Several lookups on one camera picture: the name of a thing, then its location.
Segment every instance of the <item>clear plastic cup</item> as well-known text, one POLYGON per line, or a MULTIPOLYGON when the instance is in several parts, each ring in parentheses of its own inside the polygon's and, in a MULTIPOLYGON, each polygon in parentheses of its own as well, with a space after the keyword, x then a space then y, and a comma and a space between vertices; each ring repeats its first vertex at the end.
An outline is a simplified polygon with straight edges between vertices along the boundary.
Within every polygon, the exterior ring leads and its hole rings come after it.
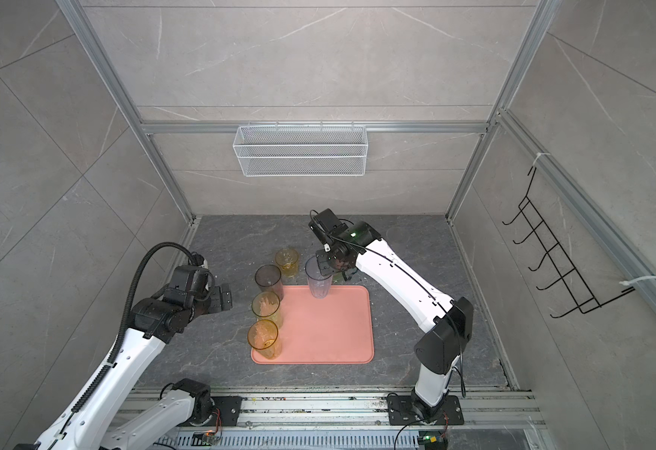
POLYGON ((330 291, 330 285, 333 282, 333 275, 321 275, 318 268, 318 260, 311 257, 306 261, 306 275, 308 276, 308 288, 315 298, 324 298, 330 291))
POLYGON ((270 320, 258 320, 250 327, 248 343, 268 359, 278 358, 283 350, 279 340, 279 328, 270 320))
POLYGON ((274 261, 280 267, 283 276, 291 278, 298 274, 298 259, 300 254, 293 248, 281 248, 274 261))
POLYGON ((261 292, 256 295, 251 304, 251 309, 258 320, 270 320, 278 328, 283 326, 280 299, 275 292, 261 292))
POLYGON ((280 269, 277 265, 266 264, 255 271, 255 282, 264 293, 276 293, 283 299, 283 283, 280 281, 280 269))

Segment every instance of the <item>wall hook rack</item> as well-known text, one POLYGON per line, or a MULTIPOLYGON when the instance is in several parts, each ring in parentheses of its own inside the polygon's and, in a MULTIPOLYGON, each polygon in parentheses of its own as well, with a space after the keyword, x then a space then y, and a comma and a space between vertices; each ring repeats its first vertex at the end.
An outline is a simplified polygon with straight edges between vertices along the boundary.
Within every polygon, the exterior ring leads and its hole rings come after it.
POLYGON ((540 262, 538 263, 538 266, 536 266, 535 268, 532 268, 532 267, 528 266, 528 269, 531 270, 531 272, 536 272, 543 265, 543 262, 545 261, 545 259, 548 259, 550 261, 550 263, 553 265, 553 268, 556 270, 557 275, 558 275, 556 281, 550 283, 546 287, 536 286, 535 288, 539 291, 545 291, 545 290, 555 286, 557 283, 563 282, 563 285, 566 287, 568 293, 571 295, 571 299, 573 300, 573 303, 575 304, 575 306, 573 308, 571 308, 570 310, 564 312, 563 314, 560 314, 560 315, 551 314, 550 317, 552 317, 554 319, 562 318, 562 317, 565 317, 566 315, 570 314, 571 312, 573 312, 575 310, 578 310, 578 311, 582 312, 583 314, 587 314, 590 311, 594 311, 598 308, 602 308, 603 306, 609 304, 610 302, 612 302, 614 300, 618 300, 619 298, 623 297, 624 295, 628 295, 629 293, 632 293, 633 291, 635 291, 634 287, 628 287, 627 289, 622 290, 620 292, 620 294, 618 294, 617 296, 611 298, 610 300, 601 302, 596 298, 596 296, 593 293, 592 289, 590 288, 588 283, 583 278, 583 275, 581 274, 581 271, 579 271, 578 268, 575 267, 575 264, 573 263, 573 260, 571 259, 570 255, 568 255, 568 252, 566 252, 566 249, 563 248, 563 244, 561 244, 560 241, 556 238, 556 234, 553 233, 552 229, 550 229, 550 226, 545 221, 545 219, 543 219, 543 216, 540 214, 540 211, 538 211, 538 208, 535 207, 535 205, 533 204, 533 202, 531 202, 531 200, 528 196, 528 194, 530 193, 530 187, 533 185, 533 179, 535 178, 535 170, 536 170, 535 167, 531 167, 530 170, 528 171, 528 176, 530 176, 530 182, 528 183, 528 189, 526 189, 525 195, 523 196, 523 198, 518 203, 518 214, 516 214, 515 217, 513 217, 513 219, 510 222, 503 222, 503 225, 511 225, 513 222, 515 222, 515 220, 518 217, 523 216, 525 221, 530 226, 530 232, 525 236, 525 238, 523 238, 520 241, 513 240, 513 243, 516 244, 516 245, 522 244, 528 238, 530 238, 531 235, 535 235, 535 237, 538 238, 538 242, 540 243, 540 246, 543 248, 543 251, 544 251, 542 258, 540 258, 540 262), (525 209, 529 206, 535 211, 535 214, 539 218, 539 222, 536 225, 533 225, 531 223, 530 219, 528 218, 528 216, 525 214, 525 209), (550 248, 548 248, 545 245, 545 242, 543 242, 543 239, 541 239, 540 235, 538 234, 538 229, 541 226, 544 227, 550 233, 550 235, 553 237, 553 239, 556 241, 556 243, 554 245, 552 245, 550 248), (568 265, 569 269, 565 273, 562 273, 562 274, 561 274, 560 269, 558 268, 558 266, 556 264, 555 259, 550 254, 550 252, 555 250, 556 248, 563 252, 563 255, 566 257, 566 259, 568 260, 568 263, 569 263, 569 265, 568 265), (578 278, 581 280, 581 282, 586 287, 586 290, 589 293, 589 299, 587 299, 586 301, 578 302, 578 300, 575 299, 575 294, 573 293, 573 290, 571 289, 571 287, 566 282, 566 277, 568 275, 574 273, 574 272, 575 272, 576 275, 578 275, 578 278))

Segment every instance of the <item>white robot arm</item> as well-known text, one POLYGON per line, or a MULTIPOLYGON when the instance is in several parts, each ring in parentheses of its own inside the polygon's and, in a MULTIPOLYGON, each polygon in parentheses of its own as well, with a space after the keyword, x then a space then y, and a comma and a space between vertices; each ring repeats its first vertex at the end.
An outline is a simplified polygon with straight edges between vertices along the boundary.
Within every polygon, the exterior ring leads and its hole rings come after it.
POLYGON ((433 419, 448 393, 450 372, 470 340, 473 305, 435 289, 365 222, 348 227, 325 210, 312 215, 309 226, 323 244, 316 252, 323 275, 358 268, 391 293, 426 333, 413 347, 421 367, 412 407, 418 419, 433 419))
MULTIPOLYGON (((448 393, 449 374, 470 340, 473 306, 465 298, 456 301, 435 289, 364 222, 349 228, 331 210, 325 210, 311 217, 309 226, 324 245, 316 253, 324 275, 358 268, 391 293, 425 333, 413 347, 421 367, 412 412, 425 422, 434 420, 448 393)), ((199 315, 231 308, 229 287, 214 286, 210 272, 199 267, 202 262, 202 257, 178 244, 161 243, 151 248, 136 270, 111 352, 36 443, 19 444, 14 450, 144 450, 179 423, 204 425, 214 417, 210 388, 183 379, 153 407, 107 433, 135 382, 173 335, 199 315), (133 294, 142 267, 165 246, 189 255, 190 264, 176 268, 171 283, 134 306, 133 294)))

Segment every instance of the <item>gray countertop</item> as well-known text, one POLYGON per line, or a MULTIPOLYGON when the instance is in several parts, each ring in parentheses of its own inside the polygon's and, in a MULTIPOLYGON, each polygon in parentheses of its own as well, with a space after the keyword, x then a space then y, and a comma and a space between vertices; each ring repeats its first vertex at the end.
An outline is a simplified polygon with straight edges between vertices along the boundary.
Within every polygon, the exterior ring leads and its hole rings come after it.
MULTIPOLYGON (((388 241, 408 265, 451 297, 466 297, 475 307, 473 337, 464 358, 466 384, 505 386, 506 378, 488 332, 481 306, 468 282, 445 219, 439 215, 347 216, 366 221, 388 241)), ((183 377, 214 386, 410 385, 417 381, 419 362, 413 345, 422 332, 411 316, 376 281, 359 272, 348 284, 362 284, 370 293, 375 356, 368 364, 255 364, 246 342, 255 321, 250 301, 260 292, 255 270, 271 264, 283 247, 301 254, 301 270, 284 284, 307 284, 306 257, 319 248, 305 216, 205 216, 190 249, 206 257, 216 283, 230 283, 231 311, 196 319, 177 334, 143 373, 138 386, 159 387, 183 377)))

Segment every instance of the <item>pink tray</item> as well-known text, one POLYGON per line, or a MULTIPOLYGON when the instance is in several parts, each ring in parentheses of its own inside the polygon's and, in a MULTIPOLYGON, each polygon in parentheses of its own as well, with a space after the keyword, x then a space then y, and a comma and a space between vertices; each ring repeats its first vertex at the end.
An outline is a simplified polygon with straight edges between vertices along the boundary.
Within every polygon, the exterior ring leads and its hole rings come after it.
POLYGON ((260 365, 363 365, 373 359, 370 299, 363 286, 331 286, 316 299, 307 286, 283 286, 280 311, 283 351, 267 359, 256 350, 260 365))

